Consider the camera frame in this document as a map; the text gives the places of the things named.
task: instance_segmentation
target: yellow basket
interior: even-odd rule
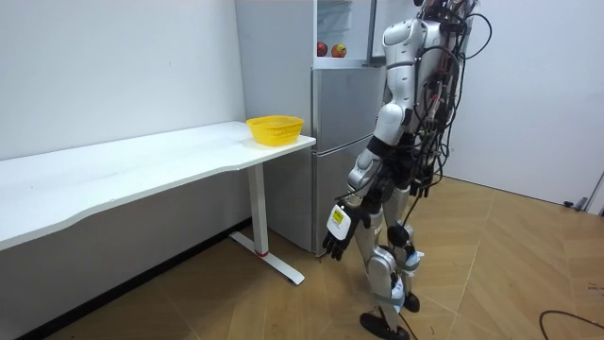
[[[290,116],[266,116],[247,120],[254,140],[262,145],[279,146],[295,142],[304,120]]]

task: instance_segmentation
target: open refrigerator compartment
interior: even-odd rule
[[[327,45],[327,55],[315,56],[314,68],[355,68],[366,64],[368,27],[363,26],[369,20],[369,2],[364,0],[318,0],[316,4],[316,38],[317,42]],[[336,43],[343,43],[346,46],[347,53],[344,58],[331,56],[331,48]]]

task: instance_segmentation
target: table leg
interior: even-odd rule
[[[264,200],[262,164],[260,163],[247,168],[247,176],[249,179],[249,196],[252,203],[254,241],[252,242],[252,240],[240,232],[233,232],[230,234],[230,237],[250,251],[255,252],[261,259],[285,275],[291,282],[300,284],[304,280],[304,276],[268,251],[268,228],[266,226],[266,202]]]

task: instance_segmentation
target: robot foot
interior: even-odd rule
[[[414,293],[409,292],[407,297],[405,297],[403,307],[412,313],[419,312],[419,298]]]
[[[373,335],[384,340],[410,340],[407,331],[398,327],[396,332],[390,331],[386,320],[370,313],[361,314],[360,322],[362,326]]]

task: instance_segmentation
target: table foot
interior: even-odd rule
[[[300,274],[299,271],[293,269],[289,264],[284,263],[283,261],[281,261],[281,259],[279,259],[277,256],[271,254],[270,252],[264,256],[257,254],[256,249],[254,249],[254,241],[245,237],[240,232],[235,231],[232,234],[230,234],[229,236],[230,236],[230,238],[237,241],[242,246],[249,249],[249,251],[258,255],[259,258],[263,259],[265,262],[270,264],[274,269],[281,272],[281,274],[285,275],[285,277],[288,278],[295,285],[302,283],[302,281],[304,280],[304,275]]]

